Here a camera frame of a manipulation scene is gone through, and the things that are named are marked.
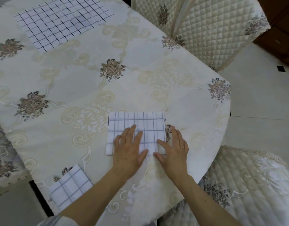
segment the forearm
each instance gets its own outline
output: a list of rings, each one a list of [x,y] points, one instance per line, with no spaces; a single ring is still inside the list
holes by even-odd
[[[241,225],[198,186],[190,175],[180,179],[180,182],[176,182],[176,186],[184,196],[199,225]]]
[[[91,189],[64,209],[60,216],[73,219],[79,226],[95,225],[125,182],[114,171],[108,171]]]

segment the wooden furniture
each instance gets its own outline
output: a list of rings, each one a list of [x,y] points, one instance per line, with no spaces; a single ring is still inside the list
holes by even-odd
[[[271,29],[254,43],[289,65],[289,0],[258,0]]]

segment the finger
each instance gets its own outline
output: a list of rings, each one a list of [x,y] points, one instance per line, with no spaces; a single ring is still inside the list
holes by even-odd
[[[133,136],[134,136],[134,133],[135,133],[135,128],[136,128],[136,125],[134,124],[134,125],[132,125],[130,130],[127,132],[127,140],[126,140],[127,143],[131,143],[132,142]]]
[[[172,126],[173,146],[179,147],[179,138],[175,126]]]
[[[183,145],[184,145],[184,152],[187,154],[189,148],[188,148],[188,144],[187,144],[187,142],[185,140],[183,140]]]
[[[114,139],[114,150],[117,150],[119,147],[119,139],[120,139],[120,135],[118,135],[117,137],[115,137]]]
[[[124,130],[124,132],[121,134],[121,138],[120,138],[120,146],[123,146],[126,142],[126,139],[127,139],[127,133],[128,131],[130,130],[130,128],[126,128]]]
[[[139,166],[142,165],[142,163],[143,163],[144,159],[146,158],[146,155],[147,155],[148,152],[149,152],[149,150],[145,149],[145,150],[143,150],[143,152],[140,153],[140,155],[138,157]]]
[[[155,156],[155,158],[160,162],[161,165],[164,164],[165,162],[165,158],[158,152],[154,152],[153,155]]]
[[[177,135],[178,135],[178,139],[179,139],[180,149],[183,150],[183,148],[184,148],[184,141],[183,141],[183,137],[182,137],[182,134],[181,134],[180,130],[177,130]]]
[[[137,133],[137,135],[134,138],[134,144],[139,147],[140,141],[141,141],[141,137],[142,137],[143,132],[140,131]]]
[[[160,144],[165,149],[165,151],[171,148],[171,146],[167,142],[164,142],[162,140],[157,140],[157,143]]]

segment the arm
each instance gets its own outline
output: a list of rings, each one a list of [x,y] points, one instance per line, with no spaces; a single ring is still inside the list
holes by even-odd
[[[91,189],[59,215],[73,219],[79,226],[95,225],[120,188],[140,168],[148,150],[139,154],[142,132],[133,140],[136,125],[127,128],[114,140],[113,167]]]
[[[199,225],[236,226],[241,224],[233,218],[224,208],[216,203],[195,180],[188,175],[186,157],[188,153],[187,142],[182,138],[179,130],[172,126],[173,147],[167,142],[157,140],[166,151],[166,159],[157,152],[158,159],[165,173],[184,196]]]

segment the hand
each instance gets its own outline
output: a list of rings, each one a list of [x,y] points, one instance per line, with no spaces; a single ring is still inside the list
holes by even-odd
[[[139,154],[142,131],[138,132],[134,142],[132,142],[135,128],[135,124],[131,128],[126,128],[121,135],[114,139],[113,167],[111,170],[125,182],[135,175],[149,152],[145,149]]]
[[[166,159],[159,153],[153,155],[161,163],[162,168],[170,180],[177,186],[185,176],[188,175],[186,167],[186,157],[188,153],[187,142],[182,138],[181,132],[172,126],[173,146],[167,142],[157,140],[166,152]]]

